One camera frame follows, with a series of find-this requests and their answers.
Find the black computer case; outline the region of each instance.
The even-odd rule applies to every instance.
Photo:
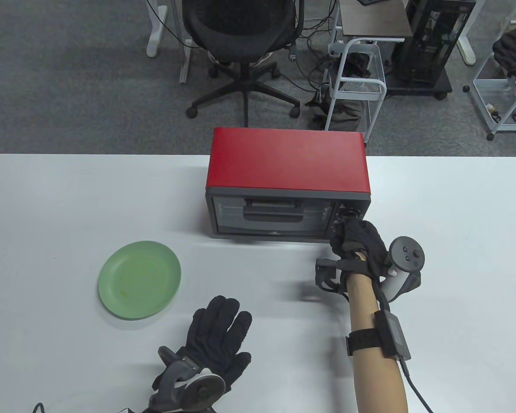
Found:
[[[475,0],[409,0],[413,37],[396,46],[393,74],[401,81],[436,84]]]

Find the oven handle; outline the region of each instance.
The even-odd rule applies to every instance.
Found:
[[[253,222],[302,222],[304,209],[275,206],[243,206],[243,218]]]

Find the office chair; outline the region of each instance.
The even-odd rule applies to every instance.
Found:
[[[209,76],[225,73],[233,82],[197,99],[185,114],[193,119],[197,108],[233,92],[243,93],[245,127],[249,125],[249,92],[260,92],[284,100],[293,106],[289,115],[300,116],[300,102],[271,88],[258,79],[270,73],[281,76],[277,63],[251,68],[268,52],[293,45],[304,25],[304,0],[299,0],[296,24],[295,0],[183,0],[183,21],[193,41],[208,50],[220,62],[240,63],[237,73],[224,65],[213,64]]]

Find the black glove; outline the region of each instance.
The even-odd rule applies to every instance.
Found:
[[[344,291],[350,274],[364,274],[373,280],[373,284],[378,284],[380,277],[385,276],[390,267],[386,246],[375,226],[368,221],[357,218],[344,219],[335,228],[331,247],[343,260],[340,282]],[[366,261],[357,256],[358,252],[366,257]]]
[[[250,363],[250,353],[237,353],[252,323],[252,315],[241,311],[239,301],[221,295],[214,297],[209,306],[199,308],[187,332],[187,343],[176,354],[189,356],[203,368],[208,367],[225,382],[225,392]],[[158,389],[162,374],[153,382]]]

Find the plate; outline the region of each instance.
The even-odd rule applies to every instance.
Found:
[[[180,262],[160,242],[138,241],[109,257],[99,274],[99,297],[114,315],[138,320],[170,303],[181,281]]]

